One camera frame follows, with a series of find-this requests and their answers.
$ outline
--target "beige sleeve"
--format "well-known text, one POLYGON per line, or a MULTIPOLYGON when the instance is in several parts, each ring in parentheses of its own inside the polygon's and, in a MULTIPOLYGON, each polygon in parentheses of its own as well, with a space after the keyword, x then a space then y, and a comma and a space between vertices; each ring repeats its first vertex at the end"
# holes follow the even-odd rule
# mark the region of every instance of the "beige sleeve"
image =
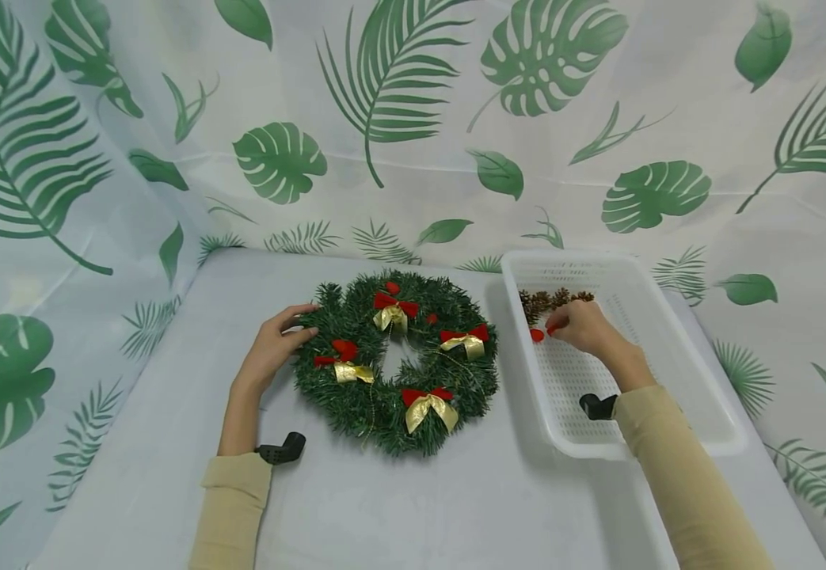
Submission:
POLYGON ((270 465, 257 454, 214 457, 204 481, 189 570, 251 570, 267 505, 270 465))
POLYGON ((768 570, 774 565, 712 458, 663 386, 615 401, 682 570, 768 570))

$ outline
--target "tropical leaf backdrop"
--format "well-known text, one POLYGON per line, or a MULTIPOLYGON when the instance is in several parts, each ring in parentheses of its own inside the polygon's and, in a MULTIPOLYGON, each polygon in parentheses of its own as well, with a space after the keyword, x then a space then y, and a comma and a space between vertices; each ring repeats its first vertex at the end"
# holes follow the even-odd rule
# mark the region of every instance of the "tropical leaf backdrop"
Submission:
POLYGON ((826 558, 826 0, 0 0, 0 568, 242 247, 633 254, 826 558))

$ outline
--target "red and gold bow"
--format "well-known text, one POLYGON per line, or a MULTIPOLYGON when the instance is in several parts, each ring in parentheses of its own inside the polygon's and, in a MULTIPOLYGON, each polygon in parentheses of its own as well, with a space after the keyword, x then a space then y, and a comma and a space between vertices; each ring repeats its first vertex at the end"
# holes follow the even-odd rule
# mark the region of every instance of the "red and gold bow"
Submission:
POLYGON ((397 301, 381 291, 375 293, 375 308, 381 310, 375 315, 375 325, 381 330, 394 323, 400 332, 406 332, 407 317, 415 317, 419 313, 416 302, 397 301))
POLYGON ((489 340, 489 326, 483 323, 470 332, 441 331, 441 348, 450 350, 460 344, 466 349, 466 359, 475 360, 485 355, 485 342, 489 340))
POLYGON ((337 376, 337 382, 353 382, 355 379, 361 380, 366 384, 375 382, 375 372, 371 371, 370 367, 357 366, 352 364, 352 359, 359 354, 359 347, 350 340, 342 340, 338 338, 332 342, 333 347, 340 353, 340 358, 335 359, 333 356, 315 356, 314 365, 316 367, 327 366, 333 364, 333 372, 337 376))
POLYGON ((431 393, 420 390, 405 389, 402 391, 403 404, 406 404, 406 431, 413 433, 428 414, 429 409, 435 410, 438 417, 444 422, 444 427, 450 433, 457 425, 457 410, 448 404, 454 397, 447 389, 436 388, 431 393))

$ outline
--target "red ribbon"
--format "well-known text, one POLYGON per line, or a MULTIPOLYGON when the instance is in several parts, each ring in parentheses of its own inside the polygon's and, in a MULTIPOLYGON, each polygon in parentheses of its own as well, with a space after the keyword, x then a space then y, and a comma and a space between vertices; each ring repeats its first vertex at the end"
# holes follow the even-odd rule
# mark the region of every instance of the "red ribbon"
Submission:
POLYGON ((375 293, 375 308, 377 310, 384 310, 384 308, 394 305, 399 305, 400 310, 409 317, 415 317, 419 313, 418 302, 397 301, 387 293, 381 291, 375 293))
POLYGON ((482 325, 477 326, 477 328, 471 330, 470 332, 452 332, 449 330, 441 331, 441 342, 442 344, 452 340, 452 338, 463 338, 466 335, 473 335, 477 337, 480 341, 486 342, 489 340, 489 326, 483 323, 482 325))
MULTIPOLYGON (((430 392, 430 394, 435 394, 437 397, 440 397, 443 401, 451 401, 454 398, 454 394, 450 393, 445 388, 436 388, 430 392)), ((403 404, 408 408, 412 406, 414 401, 419 400, 420 397, 428 396, 428 393, 422 390, 411 390, 411 389, 404 389, 402 390, 403 396, 403 404)))
POLYGON ((340 353, 340 358, 335 359, 333 356, 315 356, 315 366, 327 366, 328 364, 333 364, 335 362, 350 362, 356 358, 356 355, 359 354, 359 347, 357 347, 351 340, 342 340, 342 338, 337 338, 334 342, 331 342, 331 344, 333 344, 336 352, 340 353))

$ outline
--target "white tabletop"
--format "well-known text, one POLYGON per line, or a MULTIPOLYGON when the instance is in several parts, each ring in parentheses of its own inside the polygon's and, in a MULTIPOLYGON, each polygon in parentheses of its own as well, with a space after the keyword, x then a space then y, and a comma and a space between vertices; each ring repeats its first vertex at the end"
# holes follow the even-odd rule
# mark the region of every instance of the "white tabletop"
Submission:
MULTIPOLYGON (((347 283, 382 267, 250 250, 210 259, 31 568, 184 568, 228 383, 257 326, 283 306, 311 300, 318 283, 347 283)), ((279 444, 299 431, 308 443, 300 461, 274 469, 257 568, 677 568, 634 462, 574 460, 542 439, 531 391, 520 379, 519 348, 504 342, 513 316, 501 277, 411 269, 450 277, 497 325, 501 389, 489 414, 449 438, 435 457, 393 460, 333 435, 283 370, 261 405, 262 442, 279 444)), ((692 313, 683 302, 677 308, 731 390, 692 313)), ((399 356, 390 350, 388 371, 399 356)), ((718 462, 726 479, 777 568, 826 568, 747 428, 747 452, 718 462)))

